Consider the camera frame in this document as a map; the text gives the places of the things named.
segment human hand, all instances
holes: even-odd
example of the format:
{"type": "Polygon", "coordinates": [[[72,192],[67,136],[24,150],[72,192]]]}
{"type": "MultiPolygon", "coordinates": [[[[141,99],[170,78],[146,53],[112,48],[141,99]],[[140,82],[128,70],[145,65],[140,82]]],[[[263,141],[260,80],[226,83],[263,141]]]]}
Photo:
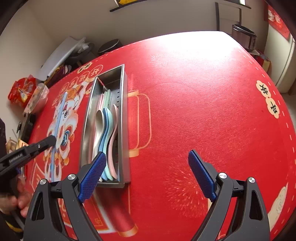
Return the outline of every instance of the human hand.
{"type": "Polygon", "coordinates": [[[30,201],[32,195],[25,190],[25,180],[22,175],[19,175],[17,181],[17,190],[19,191],[19,196],[0,196],[0,211],[4,214],[10,214],[11,211],[15,210],[17,206],[21,210],[21,215],[25,218],[27,217],[30,201]]]}

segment finger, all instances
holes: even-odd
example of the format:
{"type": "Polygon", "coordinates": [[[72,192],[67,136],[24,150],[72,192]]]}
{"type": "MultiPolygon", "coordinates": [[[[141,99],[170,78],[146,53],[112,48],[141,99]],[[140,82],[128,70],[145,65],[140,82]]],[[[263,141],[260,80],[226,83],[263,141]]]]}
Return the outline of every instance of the finger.
{"type": "Polygon", "coordinates": [[[20,212],[20,214],[21,214],[24,218],[27,217],[28,209],[29,209],[29,207],[27,206],[27,207],[23,208],[23,209],[21,210],[21,212],[20,212]]]}
{"type": "Polygon", "coordinates": [[[22,193],[25,190],[26,181],[22,175],[19,175],[17,178],[17,190],[22,193]]]}
{"type": "Polygon", "coordinates": [[[17,206],[17,198],[15,196],[1,197],[0,209],[3,213],[9,214],[17,206]]]}
{"type": "Polygon", "coordinates": [[[19,195],[17,202],[20,209],[23,209],[25,206],[27,206],[31,201],[31,195],[27,192],[22,193],[19,195]]]}

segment blue rubber gripper pad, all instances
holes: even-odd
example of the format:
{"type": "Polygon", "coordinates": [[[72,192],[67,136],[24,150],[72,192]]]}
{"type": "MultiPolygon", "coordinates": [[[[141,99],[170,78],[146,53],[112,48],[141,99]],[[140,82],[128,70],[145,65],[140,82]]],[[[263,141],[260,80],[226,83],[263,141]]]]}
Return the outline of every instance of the blue rubber gripper pad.
{"type": "Polygon", "coordinates": [[[106,155],[102,152],[94,161],[91,168],[80,183],[80,193],[78,200],[83,203],[89,199],[100,179],[107,163],[106,155]]]}
{"type": "Polygon", "coordinates": [[[188,155],[188,164],[206,198],[209,198],[211,202],[214,202],[217,195],[215,193],[215,183],[204,167],[202,161],[194,153],[190,151],[188,155]]]}

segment metal screw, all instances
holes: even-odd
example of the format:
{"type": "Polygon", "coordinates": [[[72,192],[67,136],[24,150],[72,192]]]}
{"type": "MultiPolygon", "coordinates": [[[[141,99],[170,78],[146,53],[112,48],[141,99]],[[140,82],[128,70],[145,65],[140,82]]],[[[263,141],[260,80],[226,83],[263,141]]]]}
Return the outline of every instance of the metal screw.
{"type": "Polygon", "coordinates": [[[253,178],[253,177],[249,177],[248,180],[249,180],[249,182],[251,182],[251,183],[254,183],[254,182],[255,182],[255,178],[253,178]]]}
{"type": "Polygon", "coordinates": [[[69,180],[73,180],[75,177],[76,177],[75,174],[70,174],[70,175],[68,176],[68,179],[69,179],[69,180]]]}
{"type": "Polygon", "coordinates": [[[44,185],[46,183],[46,179],[41,179],[39,182],[41,185],[44,185]]]}
{"type": "Polygon", "coordinates": [[[219,177],[222,178],[222,179],[225,179],[227,177],[226,173],[219,173],[219,177]]]}

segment trash can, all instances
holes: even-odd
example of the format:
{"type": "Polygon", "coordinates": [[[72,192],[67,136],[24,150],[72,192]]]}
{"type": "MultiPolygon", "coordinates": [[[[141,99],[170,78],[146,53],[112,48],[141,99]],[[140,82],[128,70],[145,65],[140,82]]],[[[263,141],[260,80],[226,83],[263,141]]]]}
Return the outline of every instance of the trash can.
{"type": "Polygon", "coordinates": [[[105,53],[111,52],[115,49],[118,49],[120,47],[122,47],[122,43],[120,42],[119,39],[113,39],[105,44],[103,44],[99,50],[98,50],[98,55],[101,56],[105,53]]]}

